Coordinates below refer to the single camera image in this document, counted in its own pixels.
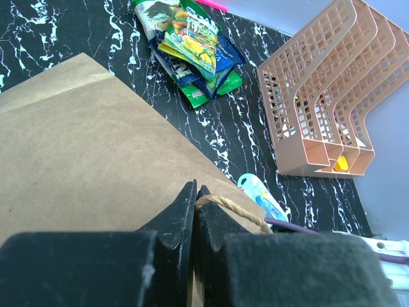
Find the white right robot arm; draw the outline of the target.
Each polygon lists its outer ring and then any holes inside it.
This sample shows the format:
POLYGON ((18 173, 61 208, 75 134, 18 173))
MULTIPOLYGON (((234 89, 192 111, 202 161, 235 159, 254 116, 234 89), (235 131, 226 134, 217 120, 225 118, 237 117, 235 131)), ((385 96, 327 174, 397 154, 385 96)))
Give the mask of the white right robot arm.
MULTIPOLYGON (((263 185, 258 177, 252 178, 247 175, 240 179, 238 187, 252 201, 257 203, 265 212, 265 224, 269 226, 271 232, 275 233, 306 233, 316 234, 299 225, 288 221, 280 205, 276 202, 268 189, 263 185)), ((197 227, 203 229, 200 232, 203 259, 196 265, 196 281, 201 284, 198 292, 203 296, 205 306, 223 306, 220 298, 227 288, 218 286, 219 278, 213 278, 212 269, 217 270, 223 259, 218 255, 217 245, 223 241, 228 233, 245 233, 247 230, 240 226, 232 217, 221 217, 221 213, 216 207, 211 207, 209 213, 212 216, 205 217, 200 214, 200 208, 214 202, 216 195, 211 194, 206 186, 202 186, 197 196, 195 213, 197 214, 197 227)), ((408 242, 407 241, 387 241, 361 237, 366 244, 374 251, 380 260, 381 267, 390 281, 390 286, 398 292, 408 290, 408 242)))

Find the blue Burts chips bag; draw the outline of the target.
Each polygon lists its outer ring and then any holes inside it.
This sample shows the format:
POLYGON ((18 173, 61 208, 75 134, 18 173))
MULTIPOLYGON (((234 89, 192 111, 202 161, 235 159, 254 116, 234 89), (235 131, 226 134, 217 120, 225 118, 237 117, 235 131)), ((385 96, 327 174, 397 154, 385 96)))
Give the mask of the blue Burts chips bag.
POLYGON ((217 95, 225 95, 240 87, 242 79, 233 69, 225 69, 217 72, 212 81, 201 78, 194 81, 193 84, 210 99, 214 99, 217 95))

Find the brown paper bag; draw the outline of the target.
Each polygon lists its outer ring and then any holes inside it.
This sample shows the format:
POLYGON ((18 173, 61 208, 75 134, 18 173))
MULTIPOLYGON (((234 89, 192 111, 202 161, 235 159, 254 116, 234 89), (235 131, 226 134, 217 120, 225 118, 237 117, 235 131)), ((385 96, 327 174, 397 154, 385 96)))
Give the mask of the brown paper bag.
POLYGON ((265 213, 86 54, 1 94, 1 246, 25 232, 132 232, 187 182, 265 213))

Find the yellow green snack bag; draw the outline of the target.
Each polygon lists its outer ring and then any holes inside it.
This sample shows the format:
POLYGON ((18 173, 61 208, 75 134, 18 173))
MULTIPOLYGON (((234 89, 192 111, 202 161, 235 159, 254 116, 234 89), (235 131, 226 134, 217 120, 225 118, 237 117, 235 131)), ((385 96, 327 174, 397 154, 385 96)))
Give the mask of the yellow green snack bag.
POLYGON ((208 81, 215 80, 219 44, 216 23, 191 7, 176 10, 158 49, 195 66, 208 81))

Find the dark blue potato chips bag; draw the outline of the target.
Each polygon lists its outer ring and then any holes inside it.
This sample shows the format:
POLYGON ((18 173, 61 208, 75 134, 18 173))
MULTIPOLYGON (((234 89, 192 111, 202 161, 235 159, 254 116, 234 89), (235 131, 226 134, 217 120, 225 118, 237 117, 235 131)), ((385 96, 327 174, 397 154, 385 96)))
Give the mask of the dark blue potato chips bag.
MULTIPOLYGON (((216 50, 216 73, 225 69, 235 69, 245 64, 246 60, 235 45, 221 32, 217 34, 219 40, 216 50)), ((193 84, 198 79, 205 79, 202 73, 193 64, 184 59, 177 58, 158 49, 158 44, 164 39, 164 33, 157 31, 156 37, 149 41, 149 45, 155 54, 160 56, 170 68, 171 76, 176 79, 179 86, 193 84)))

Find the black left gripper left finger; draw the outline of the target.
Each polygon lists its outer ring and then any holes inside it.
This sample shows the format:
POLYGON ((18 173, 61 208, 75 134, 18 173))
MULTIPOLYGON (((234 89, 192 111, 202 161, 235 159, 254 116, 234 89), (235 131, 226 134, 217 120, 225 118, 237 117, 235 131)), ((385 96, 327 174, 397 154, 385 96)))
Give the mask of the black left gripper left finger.
POLYGON ((2 306, 190 306, 196 181, 132 232, 25 232, 1 246, 2 306))

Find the green cassava chips bag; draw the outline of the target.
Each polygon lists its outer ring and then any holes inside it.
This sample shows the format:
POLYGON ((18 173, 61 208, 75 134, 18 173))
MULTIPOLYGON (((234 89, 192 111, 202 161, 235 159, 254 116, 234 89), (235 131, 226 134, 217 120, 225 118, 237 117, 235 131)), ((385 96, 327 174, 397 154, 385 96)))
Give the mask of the green cassava chips bag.
POLYGON ((132 1, 154 57, 192 107, 242 85, 246 60, 197 1, 132 1))

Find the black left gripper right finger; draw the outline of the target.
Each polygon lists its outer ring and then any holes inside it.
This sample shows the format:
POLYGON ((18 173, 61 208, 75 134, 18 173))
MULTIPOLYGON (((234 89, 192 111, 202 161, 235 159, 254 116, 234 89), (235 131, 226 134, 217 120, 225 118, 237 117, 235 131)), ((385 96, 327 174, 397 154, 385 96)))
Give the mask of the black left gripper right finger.
MULTIPOLYGON (((200 208, 205 217, 212 202, 200 208)), ((197 227, 197 264, 203 259, 197 227)), ((360 238, 342 234, 228 233, 212 269, 225 286, 223 306, 398 306, 377 256, 360 238)))

